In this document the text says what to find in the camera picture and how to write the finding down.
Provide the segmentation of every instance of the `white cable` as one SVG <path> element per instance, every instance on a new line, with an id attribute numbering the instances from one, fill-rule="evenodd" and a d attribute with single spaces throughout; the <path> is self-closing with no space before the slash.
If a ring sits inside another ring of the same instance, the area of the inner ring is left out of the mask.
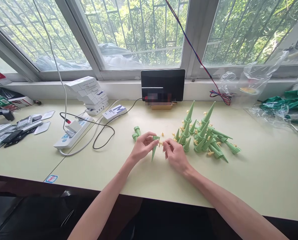
<path id="1" fill-rule="evenodd" d="M 118 101 L 121 101 L 121 100 L 129 100 L 129 99 L 126 99 L 126 98 L 125 98 L 125 99 L 119 99 L 119 100 L 115 101 L 113 104 L 111 104 L 107 109 L 110 109 L 113 105 L 115 105 Z M 103 117 L 101 116 L 100 118 L 98 118 L 98 119 L 96 120 L 96 123 L 97 123 L 98 120 L 100 120 L 98 123 L 101 123 L 101 121 L 103 120 Z M 79 150 L 75 151 L 74 153 L 68 153 L 68 154 L 66 154 L 66 153 L 64 153 L 64 152 L 62 151 L 62 149 L 59 149 L 59 152 L 60 152 L 62 155 L 64 155 L 64 156 L 72 156 L 72 155 L 75 155 L 76 153 L 82 151 L 82 150 L 83 150 L 86 146 L 88 146 L 89 143 L 91 143 L 91 141 L 94 139 L 94 137 L 95 137 L 95 135 L 96 135 L 96 133 L 97 133 L 97 130 L 98 130 L 98 127 L 99 127 L 99 126 L 100 126 L 100 125 L 97 125 L 96 130 L 95 130 L 95 133 L 93 134 L 93 136 L 92 136 L 92 138 L 90 139 L 90 141 L 88 141 L 87 144 L 84 145 L 84 146 L 83 146 L 82 148 L 80 148 Z"/>
<path id="2" fill-rule="evenodd" d="M 66 129 L 65 129 L 65 123 L 66 123 L 66 119 L 67 119 L 67 91 L 66 91 L 66 88 L 65 88 L 65 86 L 63 85 L 63 82 L 62 82 L 62 78 L 61 78 L 60 71 L 59 71 L 59 68 L 58 68 L 58 64 L 57 64 L 57 61 L 56 61 L 55 53 L 53 52 L 53 47 L 52 47 L 52 43 L 51 43 L 51 38 L 50 38 L 49 32 L 48 32 L 48 30 L 47 30 L 47 28 L 46 28 L 45 22 L 43 21 L 43 18 L 42 18 L 42 16 L 41 16 L 41 13 L 40 13 L 40 11 L 39 11 L 39 9 L 38 9 L 36 0 L 32 0 L 32 1 L 33 1 L 33 4 L 35 5 L 36 10 L 37 10 L 37 12 L 38 12 L 38 14 L 39 14 L 39 16 L 40 16 L 40 19 L 41 19 L 43 28 L 45 29 L 45 31 L 46 31 L 46 33 L 47 33 L 47 36 L 48 36 L 48 39 L 49 39 L 49 43 L 50 43 L 51 53 L 52 53 L 52 56 L 53 56 L 53 60 L 55 61 L 55 65 L 56 65 L 56 68 L 57 68 L 57 72 L 58 72 L 58 75 L 59 75 L 59 79 L 60 79 L 60 82 L 61 82 L 61 84 L 62 84 L 62 87 L 63 87 L 63 89 L 64 89 L 64 91 L 65 91 L 65 118 L 64 118 L 64 120 L 63 120 L 63 126 L 62 126 L 62 129 L 63 129 L 64 131 L 66 131 Z"/>

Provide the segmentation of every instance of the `card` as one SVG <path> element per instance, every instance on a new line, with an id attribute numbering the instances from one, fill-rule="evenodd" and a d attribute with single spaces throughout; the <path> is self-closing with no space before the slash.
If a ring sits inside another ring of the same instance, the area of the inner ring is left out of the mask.
<path id="1" fill-rule="evenodd" d="M 38 126 L 36 128 L 36 130 L 34 132 L 34 135 L 47 131 L 49 126 L 50 126 L 50 122 L 46 122 L 46 123 L 41 124 L 40 126 Z"/>
<path id="2" fill-rule="evenodd" d="M 46 112 L 46 113 L 42 116 L 42 119 L 41 119 L 41 120 L 45 120 L 45 119 L 51 118 L 52 115 L 53 115 L 54 113 L 55 113 L 55 111 Z"/>

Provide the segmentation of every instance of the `wall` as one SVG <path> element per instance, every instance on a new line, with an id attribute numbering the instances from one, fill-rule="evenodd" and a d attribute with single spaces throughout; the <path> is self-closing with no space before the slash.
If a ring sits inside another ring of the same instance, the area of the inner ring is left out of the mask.
<path id="1" fill-rule="evenodd" d="M 296 79 L 278 79 L 270 80 L 260 100 L 268 97 L 282 95 L 287 91 Z M 109 99 L 128 98 L 136 100 L 141 98 L 141 81 L 99 81 L 103 90 L 109 96 Z M 19 92 L 32 99 L 64 99 L 64 90 L 60 82 L 35 82 L 35 83 L 11 83 L 4 86 L 7 89 Z M 209 91 L 216 90 L 215 85 L 210 80 L 185 81 L 184 101 L 221 101 L 220 97 L 210 98 Z M 68 99 L 76 99 L 72 92 L 67 89 Z"/>

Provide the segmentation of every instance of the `desk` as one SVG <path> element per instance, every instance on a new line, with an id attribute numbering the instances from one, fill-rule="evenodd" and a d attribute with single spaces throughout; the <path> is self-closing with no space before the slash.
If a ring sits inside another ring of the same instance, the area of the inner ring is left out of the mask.
<path id="1" fill-rule="evenodd" d="M 120 102 L 127 109 L 133 103 Z M 196 102 L 193 119 L 200 120 L 211 104 Z M 100 150 L 89 146 L 77 155 L 66 157 L 52 172 L 59 176 L 55 184 L 102 190 L 130 154 L 134 146 L 131 137 L 134 126 L 139 126 L 142 133 L 152 131 L 161 136 L 163 132 L 162 141 L 172 138 L 171 133 L 176 133 L 190 105 L 191 102 L 181 102 L 170 111 L 152 111 L 138 101 L 128 114 L 110 124 L 116 134 L 108 145 Z M 222 146 L 229 160 L 227 164 L 224 160 L 206 156 L 206 153 L 195 153 L 191 145 L 186 154 L 190 164 L 260 214 L 298 220 L 298 134 L 263 128 L 244 110 L 232 109 L 222 102 L 215 104 L 210 122 L 217 130 L 232 137 L 230 142 L 242 151 L 233 155 L 226 145 Z M 112 130 L 106 128 L 96 146 L 103 145 L 111 133 Z M 93 134 L 91 128 L 73 150 L 83 146 Z M 136 165 L 121 193 L 211 207 L 192 185 L 169 166 L 162 148 L 157 148 L 153 162 L 149 154 Z"/>
<path id="2" fill-rule="evenodd" d="M 44 114 L 55 110 L 52 118 L 44 120 L 50 121 L 49 129 L 37 135 L 29 134 L 20 143 L 8 148 L 0 147 L 0 175 L 21 178 L 32 181 L 44 181 L 55 167 L 64 159 L 53 145 L 63 135 L 63 119 L 59 113 L 64 112 L 63 100 L 42 100 L 43 105 L 33 105 L 24 107 L 15 113 L 17 121 L 33 114 Z M 77 100 L 68 100 L 68 112 L 80 114 L 85 107 Z M 10 123 L 3 116 L 0 116 L 0 124 Z"/>

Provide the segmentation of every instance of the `white power strip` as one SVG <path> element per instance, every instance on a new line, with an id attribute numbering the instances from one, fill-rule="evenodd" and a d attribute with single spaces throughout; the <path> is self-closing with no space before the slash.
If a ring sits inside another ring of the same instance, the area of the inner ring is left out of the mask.
<path id="1" fill-rule="evenodd" d="M 84 118 L 87 121 L 93 122 L 93 118 L 87 115 L 86 113 L 83 114 L 82 118 Z M 72 138 L 69 138 L 68 134 L 65 134 L 53 146 L 57 149 L 71 148 L 74 145 L 74 143 L 79 139 L 79 137 L 83 134 L 83 132 L 87 129 L 87 127 L 90 125 L 90 122 L 87 121 L 78 122 L 82 126 L 82 128 L 80 128 L 80 130 L 77 131 Z"/>

